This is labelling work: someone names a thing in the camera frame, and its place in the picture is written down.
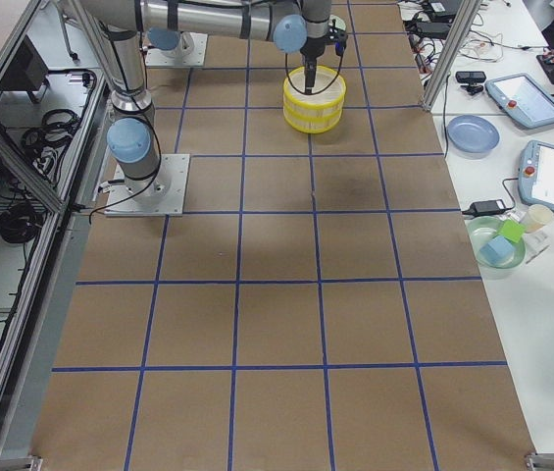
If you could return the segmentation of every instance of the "paper cup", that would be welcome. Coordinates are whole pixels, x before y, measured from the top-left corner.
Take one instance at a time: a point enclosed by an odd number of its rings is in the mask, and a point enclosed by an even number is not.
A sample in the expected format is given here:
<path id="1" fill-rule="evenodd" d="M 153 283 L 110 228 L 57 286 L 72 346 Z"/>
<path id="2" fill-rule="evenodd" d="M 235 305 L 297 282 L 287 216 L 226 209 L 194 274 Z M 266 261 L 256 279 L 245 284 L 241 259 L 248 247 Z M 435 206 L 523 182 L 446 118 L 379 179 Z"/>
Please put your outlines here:
<path id="1" fill-rule="evenodd" d="M 532 204 L 521 220 L 526 233 L 533 233 L 553 221 L 553 211 L 543 204 Z"/>

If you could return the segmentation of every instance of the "yellow container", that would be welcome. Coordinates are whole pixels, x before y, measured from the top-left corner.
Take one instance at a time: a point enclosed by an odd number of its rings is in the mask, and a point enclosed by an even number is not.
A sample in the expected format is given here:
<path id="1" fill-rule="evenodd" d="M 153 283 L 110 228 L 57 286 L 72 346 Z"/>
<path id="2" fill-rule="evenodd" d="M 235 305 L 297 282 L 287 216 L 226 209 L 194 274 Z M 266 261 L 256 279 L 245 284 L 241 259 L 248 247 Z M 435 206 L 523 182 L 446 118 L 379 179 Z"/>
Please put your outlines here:
<path id="1" fill-rule="evenodd" d="M 333 79 L 336 71 L 324 66 L 316 70 L 316 84 L 312 92 L 325 88 Z M 305 88 L 304 68 L 289 73 L 296 88 Z M 334 128 L 342 116 L 346 82 L 338 76 L 333 84 L 322 93 L 305 95 L 296 91 L 289 80 L 283 82 L 283 115 L 285 120 L 297 131 L 317 134 Z"/>

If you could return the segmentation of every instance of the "blue cube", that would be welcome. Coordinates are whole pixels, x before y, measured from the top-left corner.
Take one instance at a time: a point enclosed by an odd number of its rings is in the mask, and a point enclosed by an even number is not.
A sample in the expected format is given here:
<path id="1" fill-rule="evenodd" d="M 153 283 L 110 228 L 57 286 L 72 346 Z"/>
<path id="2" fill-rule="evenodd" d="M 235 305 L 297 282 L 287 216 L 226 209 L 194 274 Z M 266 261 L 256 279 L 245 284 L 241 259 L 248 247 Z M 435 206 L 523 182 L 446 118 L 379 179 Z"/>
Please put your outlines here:
<path id="1" fill-rule="evenodd" d="M 514 245 L 503 235 L 498 235 L 484 245 L 479 254 L 488 265 L 497 266 L 505 262 L 514 253 Z"/>

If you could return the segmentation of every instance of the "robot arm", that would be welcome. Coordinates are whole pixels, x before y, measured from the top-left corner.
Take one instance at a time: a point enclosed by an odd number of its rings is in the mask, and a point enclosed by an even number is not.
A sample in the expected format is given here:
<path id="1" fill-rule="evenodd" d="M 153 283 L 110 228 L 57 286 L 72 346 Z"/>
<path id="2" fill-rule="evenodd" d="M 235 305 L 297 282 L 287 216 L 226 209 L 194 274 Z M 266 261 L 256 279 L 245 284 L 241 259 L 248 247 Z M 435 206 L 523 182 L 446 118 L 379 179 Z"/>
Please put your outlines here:
<path id="1" fill-rule="evenodd" d="M 122 64 L 124 69 L 137 72 L 138 68 L 132 67 L 135 57 L 131 51 L 134 51 L 135 44 L 123 43 L 135 31 L 147 31 L 152 27 L 273 41 L 285 53 L 300 50 L 303 54 L 305 90 L 311 93 L 317 59 L 324 54 L 328 44 L 340 42 L 343 48 L 345 34 L 329 23 L 331 0 L 305 0 L 300 3 L 301 8 L 292 0 L 72 1 L 76 10 L 81 9 L 81 17 L 88 15 L 94 20 L 90 21 L 93 29 L 106 25 L 103 26 L 102 34 L 98 31 L 98 37 L 89 34 L 90 42 L 104 43 L 105 39 L 112 42 L 112 48 L 108 44 L 99 45 L 98 59 L 101 62 L 104 58 L 115 58 L 116 62 L 125 63 Z M 138 89 L 138 83 L 122 83 L 127 80 L 120 77 L 121 72 L 114 70 L 111 74 L 117 92 L 132 93 Z"/>

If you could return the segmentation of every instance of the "white table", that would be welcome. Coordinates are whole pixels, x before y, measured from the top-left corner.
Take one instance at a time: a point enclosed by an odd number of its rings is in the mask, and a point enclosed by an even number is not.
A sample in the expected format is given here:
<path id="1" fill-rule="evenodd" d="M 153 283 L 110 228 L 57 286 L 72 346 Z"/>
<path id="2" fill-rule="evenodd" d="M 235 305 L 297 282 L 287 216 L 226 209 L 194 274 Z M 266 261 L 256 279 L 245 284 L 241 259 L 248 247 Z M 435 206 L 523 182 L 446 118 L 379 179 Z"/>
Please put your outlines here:
<path id="1" fill-rule="evenodd" d="M 500 62 L 481 62 L 466 57 L 458 57 L 451 67 L 449 78 L 448 98 L 446 100 L 447 115 L 503 115 L 494 100 L 487 93 L 479 93 L 470 96 L 462 89 L 460 83 L 455 80 L 457 71 L 484 71 L 488 79 L 510 76 L 525 72 L 534 78 L 547 92 L 554 93 L 554 85 L 551 84 L 546 74 L 538 64 L 535 56 L 540 51 L 521 51 L 516 49 L 505 49 L 504 58 Z M 431 112 L 434 115 L 441 115 L 444 105 L 444 88 L 433 103 Z"/>
<path id="2" fill-rule="evenodd" d="M 546 74 L 538 64 L 535 56 L 542 53 L 540 47 L 547 43 L 531 18 L 528 9 L 522 0 L 509 0 L 510 7 L 506 6 L 503 0 L 490 0 L 485 2 L 487 8 L 479 12 L 480 18 L 476 18 L 476 24 L 483 20 L 482 26 L 472 26 L 472 30 L 485 33 L 486 35 L 502 34 L 493 39 L 494 42 L 509 46 L 539 46 L 537 49 L 527 51 L 510 49 L 498 45 L 489 45 L 487 40 L 474 33 L 469 33 L 469 38 L 482 40 L 484 46 L 479 48 L 478 56 L 475 51 L 467 51 L 469 55 L 481 57 L 482 59 L 501 59 L 497 62 L 485 62 L 470 59 L 458 55 L 451 67 L 451 78 L 449 79 L 448 98 L 446 103 L 447 115 L 502 115 L 503 112 L 497 107 L 487 94 L 479 93 L 470 96 L 460 83 L 455 80 L 457 71 L 483 71 L 487 79 L 498 79 L 521 72 L 529 74 L 547 92 L 554 93 L 554 85 L 549 81 Z M 409 20 L 416 11 L 413 4 L 401 4 L 401 15 L 404 20 Z M 478 44 L 471 43 L 471 46 L 478 47 Z M 441 91 L 433 103 L 431 111 L 442 114 L 444 105 L 444 91 Z"/>
<path id="3" fill-rule="evenodd" d="M 501 136 L 486 157 L 467 158 L 452 143 L 449 147 L 448 167 L 462 208 L 483 199 L 509 202 L 501 181 L 518 175 L 528 141 L 554 144 L 554 127 L 524 131 L 505 116 L 486 118 Z M 444 142 L 442 119 L 434 121 Z M 508 185 L 516 188 L 516 183 Z M 516 198 L 518 208 L 527 209 L 518 194 Z M 554 222 L 543 230 L 551 246 L 530 263 L 513 270 L 480 270 L 533 443 L 539 453 L 554 453 Z"/>

